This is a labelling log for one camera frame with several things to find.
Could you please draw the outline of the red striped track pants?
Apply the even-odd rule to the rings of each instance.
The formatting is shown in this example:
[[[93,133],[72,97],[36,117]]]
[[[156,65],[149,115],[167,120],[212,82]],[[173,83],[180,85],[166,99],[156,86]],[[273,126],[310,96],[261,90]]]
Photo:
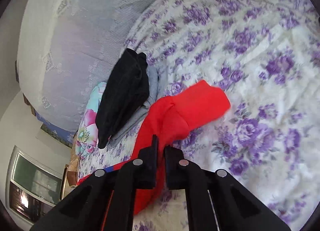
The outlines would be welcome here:
[[[157,199],[164,187],[165,161],[163,150],[174,141],[183,140],[189,133],[222,117],[231,107],[225,92],[201,80],[176,96],[162,97],[150,107],[139,129],[130,159],[137,159],[142,148],[151,144],[152,136],[159,139],[156,187],[136,191],[133,213],[137,215]]]

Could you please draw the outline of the brown satin pillow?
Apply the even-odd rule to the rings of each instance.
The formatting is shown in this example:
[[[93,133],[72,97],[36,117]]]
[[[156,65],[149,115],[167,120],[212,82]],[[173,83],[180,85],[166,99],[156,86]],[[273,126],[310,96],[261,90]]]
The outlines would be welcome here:
[[[73,137],[72,150],[71,150],[71,159],[67,168],[67,181],[70,186],[76,185],[78,182],[78,169],[79,169],[79,156],[76,155],[76,141],[77,141],[77,132]]]

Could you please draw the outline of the folded teal floral blanket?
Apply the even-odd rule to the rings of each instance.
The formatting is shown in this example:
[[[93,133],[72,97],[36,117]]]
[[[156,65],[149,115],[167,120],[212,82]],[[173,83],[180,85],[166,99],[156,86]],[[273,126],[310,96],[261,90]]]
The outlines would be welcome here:
[[[105,82],[101,82],[93,88],[80,122],[76,135],[75,153],[81,159],[90,155],[97,147],[98,128],[95,119],[105,88]]]

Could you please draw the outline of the white framed window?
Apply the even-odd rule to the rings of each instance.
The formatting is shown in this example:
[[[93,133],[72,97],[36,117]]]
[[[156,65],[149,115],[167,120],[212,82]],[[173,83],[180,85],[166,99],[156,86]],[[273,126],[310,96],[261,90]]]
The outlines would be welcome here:
[[[60,201],[62,174],[42,165],[17,146],[11,153],[5,203],[18,217],[34,224]]]

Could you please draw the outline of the blue patterned pillow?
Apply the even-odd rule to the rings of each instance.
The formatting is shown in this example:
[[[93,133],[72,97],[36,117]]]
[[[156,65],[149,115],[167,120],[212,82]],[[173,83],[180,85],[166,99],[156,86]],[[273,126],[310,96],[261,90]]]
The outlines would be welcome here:
[[[46,119],[44,119],[38,112],[35,112],[36,118],[42,122],[41,130],[46,132],[48,135],[50,135],[52,138],[57,140],[58,142],[64,144],[65,146],[71,148],[73,137],[75,132],[67,131],[62,128],[59,128],[58,126],[50,123]]]

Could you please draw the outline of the folded black garment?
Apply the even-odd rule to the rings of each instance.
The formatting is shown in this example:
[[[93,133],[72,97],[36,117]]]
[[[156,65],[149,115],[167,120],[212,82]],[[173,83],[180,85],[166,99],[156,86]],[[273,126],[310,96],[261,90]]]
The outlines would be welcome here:
[[[146,54],[126,49],[114,66],[102,95],[95,124],[98,147],[108,141],[127,123],[149,97]]]

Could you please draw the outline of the folded grey garment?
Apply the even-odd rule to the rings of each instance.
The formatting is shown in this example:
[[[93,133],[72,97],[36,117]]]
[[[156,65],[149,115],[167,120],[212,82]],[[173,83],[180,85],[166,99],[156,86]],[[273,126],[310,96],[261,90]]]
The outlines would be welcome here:
[[[158,92],[158,72],[155,67],[147,67],[146,74],[149,79],[149,97],[139,107],[125,125],[108,141],[107,146],[113,148],[125,137],[132,129],[134,129],[147,115],[149,108],[157,100]]]

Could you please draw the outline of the purple floral bed quilt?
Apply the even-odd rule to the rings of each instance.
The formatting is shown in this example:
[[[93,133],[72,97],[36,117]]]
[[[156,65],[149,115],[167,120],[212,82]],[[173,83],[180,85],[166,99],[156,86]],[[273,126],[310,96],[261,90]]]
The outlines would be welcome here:
[[[158,71],[158,96],[205,80],[231,109],[174,143],[225,169],[291,230],[319,204],[319,15],[310,0],[156,0],[125,47]]]

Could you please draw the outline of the lavender lace headboard cover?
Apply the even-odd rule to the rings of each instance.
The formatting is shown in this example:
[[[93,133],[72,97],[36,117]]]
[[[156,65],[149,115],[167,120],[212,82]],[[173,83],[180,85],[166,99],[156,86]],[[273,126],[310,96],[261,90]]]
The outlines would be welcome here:
[[[17,54],[21,91],[48,122],[76,131],[95,85],[155,0],[28,0]]]

